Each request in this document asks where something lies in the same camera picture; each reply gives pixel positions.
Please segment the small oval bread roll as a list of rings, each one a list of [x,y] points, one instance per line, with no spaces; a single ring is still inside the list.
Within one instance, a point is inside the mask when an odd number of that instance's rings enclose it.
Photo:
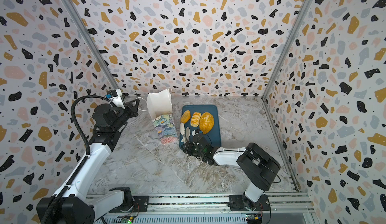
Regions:
[[[183,115],[181,116],[180,123],[187,123],[191,119],[191,112],[189,110],[186,110]]]

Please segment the floral paper bag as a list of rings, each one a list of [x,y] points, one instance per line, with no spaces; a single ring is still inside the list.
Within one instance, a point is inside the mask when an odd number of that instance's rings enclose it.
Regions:
[[[138,97],[146,103],[148,112],[157,136],[163,145],[178,141],[178,133],[173,119],[173,109],[171,101],[171,88],[167,88],[158,93],[149,93],[147,98]]]

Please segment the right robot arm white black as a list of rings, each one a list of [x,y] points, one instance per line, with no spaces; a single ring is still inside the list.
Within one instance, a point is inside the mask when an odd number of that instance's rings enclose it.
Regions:
[[[262,209],[259,199],[270,189],[280,170],[279,162],[256,143],[239,149],[213,147],[208,135],[191,131],[180,124],[181,150],[210,166],[236,166],[250,180],[242,195],[231,195],[228,206],[232,211],[255,211]]]

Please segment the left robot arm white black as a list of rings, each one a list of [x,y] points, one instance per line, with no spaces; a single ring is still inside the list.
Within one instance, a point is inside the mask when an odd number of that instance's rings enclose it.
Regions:
[[[74,101],[70,113],[73,123],[85,143],[85,154],[71,175],[51,197],[42,198],[36,206],[43,224],[92,224],[104,219],[109,211],[119,208],[131,211],[136,205],[128,187],[114,188],[107,194],[87,201],[92,181],[104,161],[115,149],[128,120],[138,116],[139,100],[123,103],[120,98],[106,98],[92,115],[95,125],[92,136],[86,137],[75,116],[77,104],[86,96]]]

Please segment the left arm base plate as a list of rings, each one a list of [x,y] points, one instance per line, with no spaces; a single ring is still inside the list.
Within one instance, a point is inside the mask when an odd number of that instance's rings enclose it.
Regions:
[[[134,215],[138,213],[146,213],[149,205],[149,196],[135,195],[128,203],[112,209],[109,213],[119,213],[121,215]]]

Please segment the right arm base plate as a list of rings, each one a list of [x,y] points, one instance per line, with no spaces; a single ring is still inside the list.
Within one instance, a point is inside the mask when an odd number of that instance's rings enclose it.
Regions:
[[[263,194],[257,202],[252,202],[244,194],[243,195],[230,195],[228,207],[231,211],[249,211],[249,212],[260,212],[270,211],[270,203],[268,196]]]

